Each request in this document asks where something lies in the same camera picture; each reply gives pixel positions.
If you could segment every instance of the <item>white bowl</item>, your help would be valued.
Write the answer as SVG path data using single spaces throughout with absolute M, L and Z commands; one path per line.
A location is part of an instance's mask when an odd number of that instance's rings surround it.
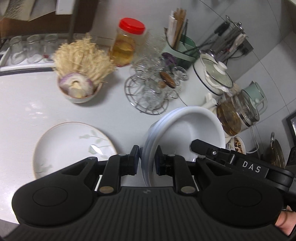
M 96 96 L 96 94 L 99 92 L 99 90 L 101 89 L 103 83 L 101 82 L 99 84 L 99 86 L 96 88 L 96 90 L 94 91 L 94 93 L 90 96 L 87 97 L 83 97 L 83 98 L 74 98 L 70 95 L 68 95 L 66 92 L 64 92 L 61 87 L 59 86 L 59 79 L 57 81 L 57 85 L 59 87 L 59 90 L 62 92 L 63 96 L 67 99 L 70 100 L 72 103 L 76 103 L 76 104 L 80 104 L 80 103 L 85 103 L 87 101 L 90 101 L 92 98 L 94 98 Z
M 147 186 L 170 185 L 170 177 L 159 177 L 154 168 L 154 155 L 160 145 L 164 154 L 177 154 L 193 161 L 197 154 L 190 150 L 193 140 L 200 139 L 225 148 L 224 131 L 218 118 L 208 109 L 198 106 L 173 110 L 153 124 L 141 147 L 141 168 Z
M 241 144 L 242 153 L 246 155 L 246 153 L 247 153 L 247 151 L 246 151 L 246 147 L 245 147 L 245 145 L 244 145 L 243 140 L 242 140 L 239 136 L 235 136 L 235 137 L 231 138 L 231 140 L 230 140 L 230 141 L 227 143 L 227 145 L 226 145 L 226 149 L 227 149 L 227 150 L 234 150 L 234 151 L 236 151 L 236 150 L 235 150 L 235 143 L 234 143 L 234 139 L 235 139 L 235 138 L 238 139 L 238 141 L 239 141 L 240 144 Z

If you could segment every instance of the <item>plate with leaf pattern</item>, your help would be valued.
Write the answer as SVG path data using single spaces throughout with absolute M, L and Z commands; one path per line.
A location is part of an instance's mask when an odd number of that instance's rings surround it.
M 50 128 L 38 141 L 33 156 L 36 178 L 63 169 L 89 156 L 108 160 L 117 152 L 106 135 L 80 122 L 66 122 Z

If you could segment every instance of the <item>mint green kettle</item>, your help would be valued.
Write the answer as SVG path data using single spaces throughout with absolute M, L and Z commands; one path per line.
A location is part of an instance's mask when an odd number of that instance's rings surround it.
M 242 91 L 245 91 L 251 97 L 251 100 L 257 109 L 261 103 L 263 104 L 262 108 L 258 110 L 259 115 L 266 111 L 267 98 L 257 82 L 252 81 L 251 84 Z

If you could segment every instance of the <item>pan handle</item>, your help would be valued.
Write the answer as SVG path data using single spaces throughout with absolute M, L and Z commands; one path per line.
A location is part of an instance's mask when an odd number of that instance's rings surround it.
M 270 148 L 272 149 L 272 143 L 274 142 L 274 132 L 271 133 L 270 136 Z

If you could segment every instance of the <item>glass jar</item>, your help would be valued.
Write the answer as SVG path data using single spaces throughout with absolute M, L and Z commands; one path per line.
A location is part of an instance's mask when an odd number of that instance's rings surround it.
M 133 18 L 120 20 L 110 58 L 118 67 L 130 64 L 138 46 L 143 44 L 145 25 Z
M 47 34 L 44 37 L 44 53 L 43 58 L 45 62 L 53 62 L 53 54 L 58 48 L 58 35 L 57 34 Z
M 43 51 L 40 43 L 40 35 L 35 34 L 27 38 L 27 60 L 30 64 L 42 60 Z
M 225 100 L 216 111 L 223 130 L 229 136 L 235 136 L 259 121 L 258 111 L 245 91 Z
M 11 49 L 11 63 L 12 64 L 19 64 L 23 62 L 26 58 L 25 51 L 22 45 L 22 37 L 21 36 L 15 36 L 10 41 L 10 49 Z

